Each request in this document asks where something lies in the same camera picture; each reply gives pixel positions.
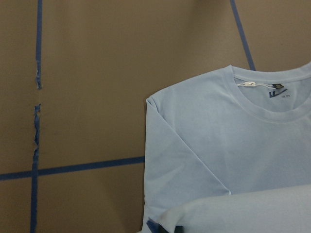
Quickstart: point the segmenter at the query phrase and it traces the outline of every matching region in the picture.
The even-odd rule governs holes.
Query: dark blue fabric
[[[147,221],[147,226],[152,233],[159,233],[159,224],[153,221],[151,218]]]

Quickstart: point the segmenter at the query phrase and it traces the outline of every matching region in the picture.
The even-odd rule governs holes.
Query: blue painter's tape
[[[52,175],[52,174],[66,173],[66,172],[83,171],[83,170],[90,170],[90,169],[99,169],[99,168],[112,167],[112,166],[139,164],[139,163],[144,163],[144,162],[145,162],[145,157],[142,156],[142,157],[135,157],[135,158],[128,158],[128,159],[118,159],[118,160],[111,160],[111,161],[95,162],[95,163],[90,163],[90,164],[79,164],[79,165],[71,165],[71,166],[53,167],[53,168],[38,170],[38,176],[45,176],[45,175]],[[32,171],[22,171],[22,172],[1,174],[0,175],[0,181],[29,178],[29,177],[32,177],[32,174],[33,174]]]
[[[35,144],[36,149],[33,156],[32,166],[32,183],[31,183],[31,217],[30,217],[30,233],[35,233],[37,226],[37,194],[38,194],[38,163],[39,163],[39,139],[40,139],[40,112],[41,104],[35,106]]]
[[[0,181],[29,178],[29,177],[31,177],[31,171],[22,171],[22,172],[1,174]]]
[[[48,168],[48,169],[41,169],[39,170],[39,176],[74,172],[74,171],[91,170],[91,169],[98,169],[98,168],[112,167],[112,166],[138,164],[138,163],[144,163],[144,162],[145,162],[145,157],[142,156],[142,157],[135,157],[135,158],[128,158],[128,159],[95,162],[95,163],[90,163],[90,164],[61,166],[61,167],[54,167],[54,168]]]
[[[37,74],[35,81],[37,83],[38,89],[41,89],[41,43],[42,42],[42,0],[38,0],[38,10],[37,10],[37,38],[36,38],[36,48],[35,48],[35,60],[37,62]]]
[[[240,37],[241,37],[241,40],[242,40],[242,43],[243,43],[243,47],[244,47],[244,51],[245,51],[245,54],[246,54],[246,58],[247,58],[247,61],[248,61],[249,68],[251,70],[256,70],[255,64],[254,64],[251,52],[249,50],[249,46],[248,46],[247,40],[246,40],[246,36],[245,36],[244,30],[243,30],[243,26],[242,26],[242,23],[241,23],[241,20],[240,20],[238,9],[237,9],[237,6],[235,4],[235,0],[230,0],[230,2],[231,2],[231,7],[232,7],[233,14],[234,14],[234,18],[235,18],[235,21],[236,21],[238,29],[239,29]]]

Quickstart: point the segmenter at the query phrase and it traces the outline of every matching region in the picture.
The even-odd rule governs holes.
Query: shirt sleeve
[[[294,186],[190,201],[158,219],[173,233],[309,233],[311,185]]]
[[[221,181],[158,112],[152,97],[147,99],[145,153],[145,208],[142,233],[149,233],[148,218],[188,201],[230,195]]]

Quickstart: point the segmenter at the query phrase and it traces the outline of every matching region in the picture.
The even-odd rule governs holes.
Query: folded fabric
[[[310,233],[311,185],[197,199],[157,223],[169,233]]]

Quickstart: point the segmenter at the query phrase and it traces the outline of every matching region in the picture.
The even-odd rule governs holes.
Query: logo
[[[274,91],[274,92],[269,92],[269,94],[270,94],[270,98],[272,98],[272,97],[275,97],[275,96],[278,96],[278,95],[280,95],[280,94],[282,94],[284,91],[281,91],[280,93],[277,93],[276,94],[276,92]]]

